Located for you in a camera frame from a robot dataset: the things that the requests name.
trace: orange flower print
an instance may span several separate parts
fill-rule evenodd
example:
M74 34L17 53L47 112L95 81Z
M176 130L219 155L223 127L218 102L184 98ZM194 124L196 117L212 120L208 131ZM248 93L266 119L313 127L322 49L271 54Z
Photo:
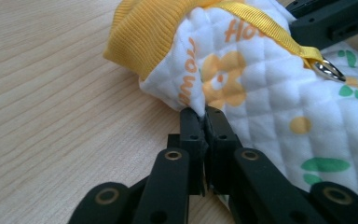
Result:
M231 51L221 60L209 55L201 68L202 90L209 106L221 109L224 104L238 106L246 99L246 91L237 81L246 62L237 51Z

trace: black bracket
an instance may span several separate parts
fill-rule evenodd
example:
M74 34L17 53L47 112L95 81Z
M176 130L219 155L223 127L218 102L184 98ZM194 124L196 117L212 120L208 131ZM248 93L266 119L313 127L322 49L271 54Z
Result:
M224 113L203 119L181 111L181 133L170 134L149 177L127 188L104 183L80 202L69 224L187 223L188 196L208 189L229 195L236 223L358 223L358 195L321 182L310 193L293 186L261 151L244 148Z
M290 32L301 45L324 49L358 34L358 0L296 0L286 9L297 18Z

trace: wood grain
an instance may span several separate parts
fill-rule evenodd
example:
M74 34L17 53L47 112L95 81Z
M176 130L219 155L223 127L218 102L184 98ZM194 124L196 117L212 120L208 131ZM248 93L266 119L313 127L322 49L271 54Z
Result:
M118 0L0 0L0 223L66 223L94 186L150 173L179 117L102 58ZM190 223L233 223L211 193Z

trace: screw hole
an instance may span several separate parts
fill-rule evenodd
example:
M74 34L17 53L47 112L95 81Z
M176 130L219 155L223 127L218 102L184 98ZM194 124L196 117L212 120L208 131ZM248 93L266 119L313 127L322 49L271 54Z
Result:
M100 205L113 203L118 198L118 190L113 188L102 189L95 196L95 202Z
M177 161L182 158L182 153L178 151L169 151L165 153L165 159L170 161Z
M339 203L343 205L348 205L352 203L352 197L347 192L341 189L327 187L324 189L324 196L334 203Z
M246 151L243 151L241 155L243 158L245 158L246 160L249 160L249 161L258 160L258 154L253 151L246 150Z
M290 213L290 218L296 223L308 223L308 217L302 212L293 211Z
M163 211L156 211L150 215L150 221L153 223L164 223L167 218L167 214Z

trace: white quilted cloth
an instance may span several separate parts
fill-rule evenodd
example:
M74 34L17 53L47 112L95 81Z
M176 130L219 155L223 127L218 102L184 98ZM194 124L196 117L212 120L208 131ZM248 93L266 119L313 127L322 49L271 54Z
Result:
M292 15L274 0L247 0L284 29ZM171 51L140 83L174 109L224 111L245 147L262 150L296 186L332 181L358 193L358 52L323 51L347 83L326 80L253 26L219 8L195 8Z

